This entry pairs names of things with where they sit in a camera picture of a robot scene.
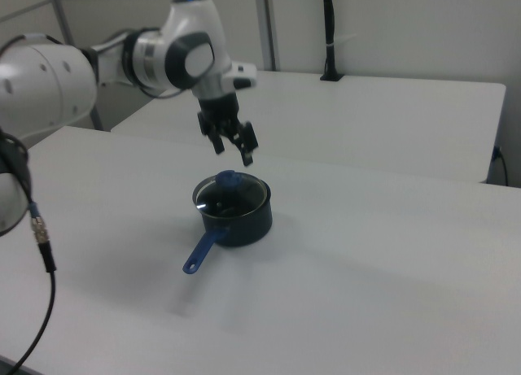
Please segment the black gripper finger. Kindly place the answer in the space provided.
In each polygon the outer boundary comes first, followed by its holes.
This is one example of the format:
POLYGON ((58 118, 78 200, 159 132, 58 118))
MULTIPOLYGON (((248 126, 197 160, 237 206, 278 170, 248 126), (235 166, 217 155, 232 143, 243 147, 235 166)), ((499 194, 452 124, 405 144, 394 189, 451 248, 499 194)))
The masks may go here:
POLYGON ((258 147, 255 131, 250 122, 239 123, 233 136, 233 143, 239 149, 244 166, 253 163, 253 151, 258 147))
POLYGON ((214 123, 207 120, 203 113, 198 114, 198 121, 201 133, 210 140, 215 153, 220 155, 225 151, 225 147, 221 140, 221 135, 217 131, 217 127, 214 123))

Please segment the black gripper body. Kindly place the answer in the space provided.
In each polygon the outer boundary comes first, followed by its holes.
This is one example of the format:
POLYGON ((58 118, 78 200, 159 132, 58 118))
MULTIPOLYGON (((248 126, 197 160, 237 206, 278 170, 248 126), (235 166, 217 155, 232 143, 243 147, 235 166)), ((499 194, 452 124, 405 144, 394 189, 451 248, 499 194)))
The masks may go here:
POLYGON ((219 98, 199 99, 199 125, 202 128, 219 127, 223 124, 239 123, 239 101, 236 93, 225 94, 219 98))

